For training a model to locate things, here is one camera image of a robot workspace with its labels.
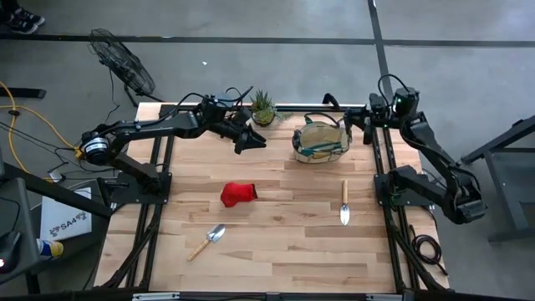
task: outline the red cloth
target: red cloth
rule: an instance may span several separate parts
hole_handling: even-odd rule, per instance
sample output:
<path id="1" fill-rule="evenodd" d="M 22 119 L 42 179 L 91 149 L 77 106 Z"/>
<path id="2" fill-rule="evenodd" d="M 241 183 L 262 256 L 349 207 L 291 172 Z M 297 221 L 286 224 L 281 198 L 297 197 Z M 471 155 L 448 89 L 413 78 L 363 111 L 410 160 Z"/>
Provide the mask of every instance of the red cloth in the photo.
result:
<path id="1" fill-rule="evenodd" d="M 225 207 L 234 207 L 238 202 L 250 202 L 258 198 L 254 184 L 227 183 L 221 193 Z"/>

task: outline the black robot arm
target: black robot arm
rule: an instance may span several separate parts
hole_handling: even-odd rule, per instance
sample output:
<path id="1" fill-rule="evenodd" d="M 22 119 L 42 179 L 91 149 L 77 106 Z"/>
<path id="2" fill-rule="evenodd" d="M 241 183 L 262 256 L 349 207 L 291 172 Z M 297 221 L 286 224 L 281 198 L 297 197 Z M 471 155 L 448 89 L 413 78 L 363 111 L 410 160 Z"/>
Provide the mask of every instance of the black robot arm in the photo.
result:
<path id="1" fill-rule="evenodd" d="M 161 176 L 155 166 L 141 164 L 121 153 L 125 145 L 133 140 L 169 135 L 195 139 L 209 130 L 221 138 L 230 138 L 235 143 L 234 151 L 237 154 L 247 149 L 266 147 L 266 139 L 247 124 L 251 111 L 247 108 L 235 111 L 233 101 L 206 97 L 192 110 L 176 115 L 177 109 L 178 106 L 159 120 L 118 121 L 85 132 L 81 147 L 85 160 L 97 166 L 113 166 L 133 176 L 143 191 L 155 193 L 161 189 Z"/>
<path id="2" fill-rule="evenodd" d="M 389 104 L 377 95 L 369 96 L 369 106 L 349 109 L 344 115 L 347 131 L 356 125 L 364 131 L 364 143 L 372 141 L 376 127 L 399 129 L 403 140 L 422 155 L 446 180 L 446 189 L 418 175 L 411 166 L 395 168 L 388 173 L 388 193 L 396 196 L 411 189 L 442 208 L 444 215 L 456 224 L 474 221 L 485 214 L 477 179 L 460 168 L 436 142 L 435 134 L 423 112 L 417 112 L 420 94 L 413 88 L 397 89 Z"/>

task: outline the potted plant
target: potted plant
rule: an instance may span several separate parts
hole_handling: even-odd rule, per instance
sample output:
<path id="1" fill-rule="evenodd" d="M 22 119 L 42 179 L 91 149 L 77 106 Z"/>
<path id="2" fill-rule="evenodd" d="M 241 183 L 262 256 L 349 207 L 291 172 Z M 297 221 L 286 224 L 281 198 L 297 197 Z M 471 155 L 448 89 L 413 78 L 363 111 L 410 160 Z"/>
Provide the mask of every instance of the potted plant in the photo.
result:
<path id="1" fill-rule="evenodd" d="M 270 125 L 275 118 L 279 120 L 286 120 L 291 114 L 281 114 L 277 112 L 277 108 L 273 104 L 268 92 L 257 90 L 252 101 L 252 121 L 261 127 Z"/>

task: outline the wooden tabletop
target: wooden tabletop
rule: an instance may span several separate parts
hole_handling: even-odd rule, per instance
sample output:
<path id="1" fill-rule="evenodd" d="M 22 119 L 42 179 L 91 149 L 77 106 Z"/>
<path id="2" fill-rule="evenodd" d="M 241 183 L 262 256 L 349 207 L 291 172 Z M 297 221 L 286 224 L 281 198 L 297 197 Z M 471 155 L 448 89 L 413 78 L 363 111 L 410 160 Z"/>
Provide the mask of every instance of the wooden tabletop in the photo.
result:
<path id="1" fill-rule="evenodd" d="M 160 104 L 141 103 L 137 117 L 153 120 L 159 110 Z M 303 125 L 303 114 L 295 113 L 289 120 L 256 128 L 267 138 L 267 147 L 241 155 L 234 153 L 230 140 L 210 132 L 194 140 L 175 139 L 171 195 L 161 218 L 151 290 L 395 291 L 385 220 L 372 187 L 376 170 L 371 146 L 362 144 L 363 134 L 355 127 L 351 149 L 338 161 L 303 164 L 293 158 L 290 141 L 293 131 Z M 419 170 L 418 152 L 396 130 L 391 134 L 398 166 L 410 164 Z M 131 142 L 128 154 L 148 162 L 152 144 L 153 140 Z M 386 159 L 383 162 L 389 170 Z M 339 219 L 342 180 L 349 183 L 347 227 Z M 229 181 L 254 183 L 258 199 L 225 208 L 220 195 Z M 139 210 L 139 205 L 126 205 L 112 216 L 95 285 L 108 280 L 130 252 Z M 417 234 L 438 239 L 427 212 L 419 207 L 406 211 Z M 218 223 L 227 225 L 221 240 L 187 262 L 189 253 Z M 400 258 L 408 283 L 405 257 Z M 144 261 L 142 253 L 139 270 Z M 438 267 L 426 267 L 447 286 Z"/>

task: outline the gray floor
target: gray floor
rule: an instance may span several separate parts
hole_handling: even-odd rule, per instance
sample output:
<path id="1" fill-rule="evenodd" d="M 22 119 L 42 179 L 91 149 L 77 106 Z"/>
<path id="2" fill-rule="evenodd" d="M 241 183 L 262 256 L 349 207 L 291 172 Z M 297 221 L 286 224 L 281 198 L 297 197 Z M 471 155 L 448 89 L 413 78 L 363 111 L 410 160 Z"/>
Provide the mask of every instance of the gray floor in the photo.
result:
<path id="1" fill-rule="evenodd" d="M 118 35 L 191 37 L 373 38 L 365 0 L 82 0 L 21 1 L 42 13 L 41 33 L 87 34 L 107 28 Z M 376 0 L 384 38 L 534 40 L 530 0 Z M 267 89 L 275 101 L 318 103 L 326 92 L 340 102 L 361 104 L 376 92 L 380 75 L 375 46 L 128 43 L 156 82 L 155 94 L 168 100 L 197 91 L 215 93 L 228 86 Z M 535 111 L 535 48 L 385 49 L 391 73 L 421 91 L 437 140 L 454 158 L 502 133 Z M 104 121 L 113 108 L 108 70 L 87 43 L 0 41 L 0 80 L 9 86 L 39 87 L 44 100 L 18 99 L 41 112 L 71 142 Z M 112 120 L 131 119 L 135 110 L 115 79 Z M 9 122 L 9 115 L 0 121 Z M 17 128 L 46 141 L 60 141 L 30 114 Z M 7 135 L 0 133 L 3 157 L 14 163 Z M 57 158 L 15 139 L 28 169 L 40 176 Z M 438 227 L 451 286 L 460 292 L 535 298 L 535 241 L 490 245 L 487 237 L 508 229 L 483 162 L 471 169 L 482 183 L 489 206 L 485 218 L 457 226 L 440 212 Z M 69 165 L 65 170 L 76 170 Z M 72 177 L 87 177 L 71 174 Z M 45 292 L 80 289 L 98 257 L 88 250 L 40 275 Z M 23 279 L 0 287 L 1 294 L 25 293 Z"/>

